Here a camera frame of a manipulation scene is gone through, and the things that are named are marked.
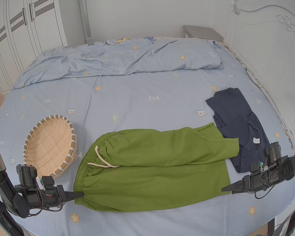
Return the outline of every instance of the wardrobe door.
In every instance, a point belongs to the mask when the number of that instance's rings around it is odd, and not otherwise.
[[[53,0],[27,0],[30,7],[30,20],[36,44],[42,51],[62,47]]]
[[[37,47],[34,45],[35,41],[32,37],[32,42],[29,35],[28,17],[29,11],[23,1],[9,0],[9,23],[12,32],[11,41],[15,46],[15,54],[19,57],[22,70],[26,69],[38,55]]]
[[[8,43],[8,30],[6,16],[6,1],[0,0],[0,87],[2,92],[8,92],[12,84],[20,76],[20,69],[16,66],[18,63],[12,56],[12,52]]]

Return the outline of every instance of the carved floral ornament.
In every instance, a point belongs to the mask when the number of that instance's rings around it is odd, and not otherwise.
[[[293,31],[295,33],[295,24],[291,18],[282,15],[276,15],[276,17],[288,31]]]

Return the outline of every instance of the white drawstring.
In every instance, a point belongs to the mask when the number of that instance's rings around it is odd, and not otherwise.
[[[95,163],[88,163],[88,165],[95,165],[95,166],[99,166],[99,167],[102,167],[102,168],[109,168],[109,167],[118,168],[118,167],[120,167],[119,165],[111,165],[110,163],[108,163],[107,161],[105,161],[104,159],[102,159],[102,157],[98,153],[98,150],[97,149],[98,149],[98,146],[95,146],[95,152],[96,152],[97,156],[106,165],[98,165],[98,164],[95,164]]]

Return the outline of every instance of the gray stripe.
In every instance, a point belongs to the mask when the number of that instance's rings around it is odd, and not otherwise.
[[[2,33],[4,30],[5,30],[5,26],[3,26],[3,27],[0,29],[0,33]]]
[[[41,8],[40,10],[36,11],[36,17],[39,16],[39,15],[41,15],[44,12],[47,12],[47,11],[53,9],[53,8],[54,8],[54,3],[49,4],[49,5]]]
[[[42,4],[42,3],[46,2],[46,1],[48,1],[48,0],[38,0],[37,2],[34,3],[34,7],[37,7],[37,6],[39,6],[40,4]]]
[[[11,32],[15,31],[18,27],[22,26],[23,24],[24,24],[24,21],[21,20],[15,26],[11,27]]]
[[[6,38],[6,33],[0,37],[0,42]]]
[[[18,18],[22,17],[22,12],[20,12],[19,14],[17,14],[15,17],[13,17],[10,20],[10,24],[12,24],[13,22],[15,22]]]

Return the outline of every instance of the green pants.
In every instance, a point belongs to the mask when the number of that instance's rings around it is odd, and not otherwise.
[[[75,203],[103,212],[139,212],[205,201],[224,194],[221,188],[230,184],[224,160],[238,152],[238,139],[223,138],[214,123],[106,133],[79,165],[74,191],[84,198]]]

